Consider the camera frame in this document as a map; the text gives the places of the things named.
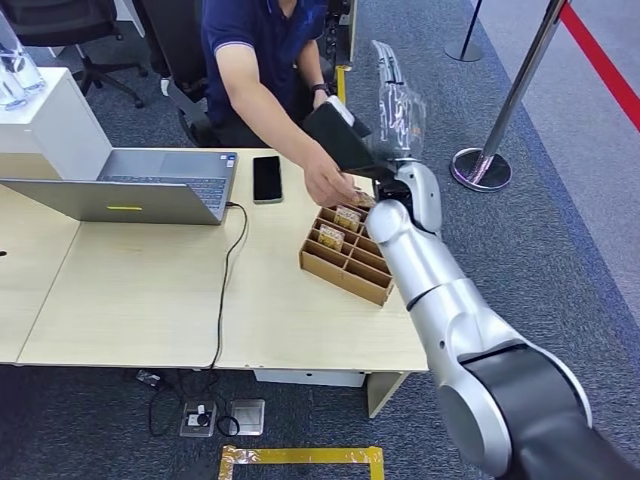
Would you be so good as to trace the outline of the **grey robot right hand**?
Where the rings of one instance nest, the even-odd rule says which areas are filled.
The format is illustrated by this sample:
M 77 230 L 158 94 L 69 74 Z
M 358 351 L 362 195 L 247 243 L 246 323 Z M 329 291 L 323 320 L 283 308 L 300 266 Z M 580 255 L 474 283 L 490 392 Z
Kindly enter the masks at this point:
M 391 158 L 419 159 L 423 153 L 426 104 L 411 88 L 389 44 L 371 41 L 380 77 L 377 143 Z

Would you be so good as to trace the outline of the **person's right hand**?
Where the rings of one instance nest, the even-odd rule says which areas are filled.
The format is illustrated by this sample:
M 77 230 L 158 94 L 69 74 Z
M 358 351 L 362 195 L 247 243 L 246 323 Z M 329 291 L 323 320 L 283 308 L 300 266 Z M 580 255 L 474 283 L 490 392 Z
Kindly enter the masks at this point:
M 302 164 L 307 192 L 317 205 L 333 207 L 354 203 L 358 193 L 349 175 L 343 174 L 326 151 L 312 141 Z

